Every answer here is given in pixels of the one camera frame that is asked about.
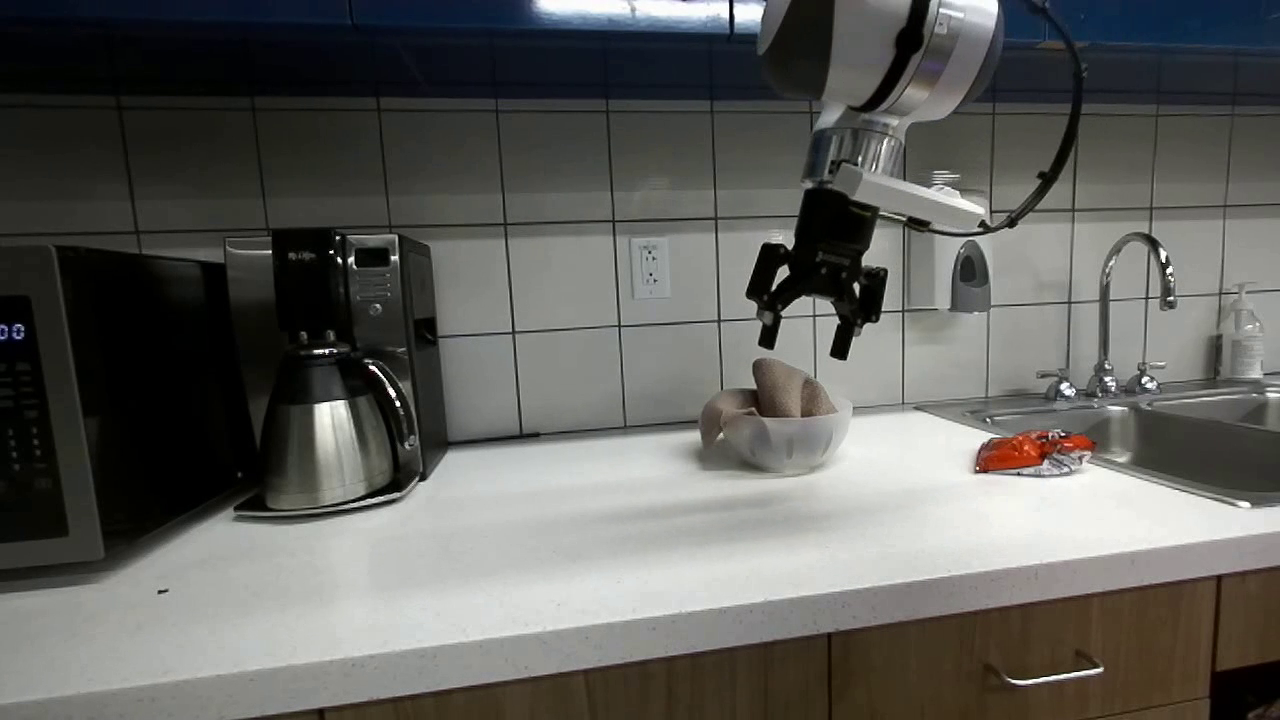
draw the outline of tile backsplash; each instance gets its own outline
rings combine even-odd
[[[439,259],[454,441],[683,425],[763,358],[745,283],[762,241],[794,238],[807,124],[785,100],[0,96],[0,241],[222,257],[290,223],[413,232]],[[1006,214],[1056,133],[1056,110],[979,106],[914,127],[910,170],[956,170]],[[1280,114],[1228,100],[1091,110],[1046,214],[987,241],[993,314],[914,310],[914,241],[882,227],[889,315],[835,365],[831,310],[799,299],[776,358],[858,408],[1086,380],[1101,259],[1140,227],[1174,248],[1180,310],[1122,259],[1122,377],[1154,358],[1210,380],[1235,283],[1262,290],[1275,373],[1275,136]],[[673,295],[638,295],[638,241],[667,244]]]

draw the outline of faucet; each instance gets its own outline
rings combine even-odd
[[[1174,257],[1169,248],[1154,238],[1154,232],[1127,232],[1111,244],[1107,259],[1105,259],[1105,271],[1101,271],[1101,315],[1096,315],[1096,365],[1091,365],[1091,377],[1087,377],[1087,391],[1091,396],[1116,396],[1122,384],[1116,384],[1116,373],[1111,373],[1111,278],[1116,278],[1116,259],[1127,244],[1150,244],[1154,252],[1154,263],[1162,271],[1162,310],[1176,310],[1176,290],[1174,290]]]

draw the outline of drawer handle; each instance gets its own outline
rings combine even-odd
[[[1078,685],[1078,681],[1091,681],[1105,675],[1107,669],[1101,662],[1091,662],[1087,654],[1078,649],[1078,662],[1086,669],[1067,669],[1067,673],[1048,673],[1048,675],[1008,675],[995,666],[987,666],[987,673],[1006,685],[1006,688],[1046,688],[1046,685]]]

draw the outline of microwave control panel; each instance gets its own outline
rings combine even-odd
[[[0,544],[65,531],[35,314],[29,295],[0,295]]]

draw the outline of kitchen counter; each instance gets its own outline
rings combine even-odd
[[[403,505],[198,521],[0,583],[0,716],[264,716],[1280,563],[1280,512],[1107,470],[974,477],[986,441],[858,418],[763,477],[696,431],[454,450]]]

